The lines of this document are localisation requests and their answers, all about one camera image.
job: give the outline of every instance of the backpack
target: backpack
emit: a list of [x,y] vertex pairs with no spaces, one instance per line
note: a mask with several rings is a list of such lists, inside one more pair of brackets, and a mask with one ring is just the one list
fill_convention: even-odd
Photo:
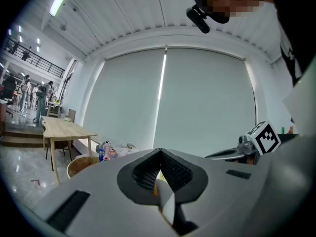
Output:
[[46,85],[39,86],[38,91],[36,92],[36,96],[38,97],[44,97],[46,93]]

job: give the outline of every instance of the red mark on floor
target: red mark on floor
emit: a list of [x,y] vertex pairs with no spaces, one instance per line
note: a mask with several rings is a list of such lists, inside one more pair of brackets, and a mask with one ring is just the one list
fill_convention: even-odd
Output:
[[38,186],[40,186],[40,180],[39,179],[31,180],[31,182],[37,182]]

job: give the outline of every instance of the roller blind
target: roller blind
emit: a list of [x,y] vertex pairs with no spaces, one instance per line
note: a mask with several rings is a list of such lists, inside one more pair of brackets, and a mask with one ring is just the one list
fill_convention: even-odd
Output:
[[197,49],[168,49],[154,147],[197,156],[234,148],[255,125],[242,60]]
[[164,49],[106,61],[89,99],[83,126],[96,140],[152,148]]

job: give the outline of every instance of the ceiling panel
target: ceiling panel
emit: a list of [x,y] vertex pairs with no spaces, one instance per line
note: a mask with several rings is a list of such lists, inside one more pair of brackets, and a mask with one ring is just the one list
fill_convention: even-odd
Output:
[[[28,13],[42,18],[51,0],[33,0]],[[131,33],[165,26],[194,26],[186,9],[194,0],[65,0],[49,26],[85,54]],[[242,39],[266,52],[270,59],[277,53],[279,29],[276,9],[264,4],[254,12],[231,18],[225,24],[207,19],[211,29]],[[60,25],[67,26],[66,31]]]

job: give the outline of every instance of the railing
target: railing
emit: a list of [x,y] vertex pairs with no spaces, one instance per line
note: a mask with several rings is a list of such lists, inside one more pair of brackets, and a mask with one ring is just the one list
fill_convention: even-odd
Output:
[[3,43],[2,43],[2,48],[5,51],[8,51],[11,54],[16,55],[17,57],[21,58],[23,57],[23,52],[27,51],[29,53],[29,56],[26,56],[25,59],[23,59],[24,61],[31,63],[32,65],[45,70],[46,72],[55,75],[59,78],[62,77],[63,72],[65,70],[63,70],[62,68],[56,66],[55,64],[52,64],[51,62],[45,60],[44,58],[38,56],[37,54],[33,53],[32,51],[28,50],[27,48],[25,48],[24,46],[22,46],[21,44],[19,44],[17,46],[17,48],[15,49],[14,45],[17,42],[12,40],[11,38],[5,38]]

